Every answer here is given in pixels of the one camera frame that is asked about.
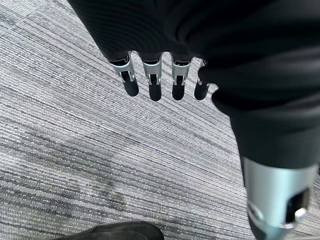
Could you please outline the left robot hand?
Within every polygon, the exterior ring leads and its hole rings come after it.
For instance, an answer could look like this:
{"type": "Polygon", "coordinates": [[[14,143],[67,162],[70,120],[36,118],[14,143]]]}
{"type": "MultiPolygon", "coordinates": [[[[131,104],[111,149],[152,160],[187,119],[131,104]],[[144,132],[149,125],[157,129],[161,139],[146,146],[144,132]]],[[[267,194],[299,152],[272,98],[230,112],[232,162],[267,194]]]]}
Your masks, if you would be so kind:
{"type": "Polygon", "coordinates": [[[125,91],[139,93],[131,52],[149,96],[162,96],[171,55],[172,96],[184,96],[193,58],[194,97],[216,85],[230,119],[258,240],[284,239],[308,211],[320,168],[320,3],[317,0],[72,0],[125,91]]]}

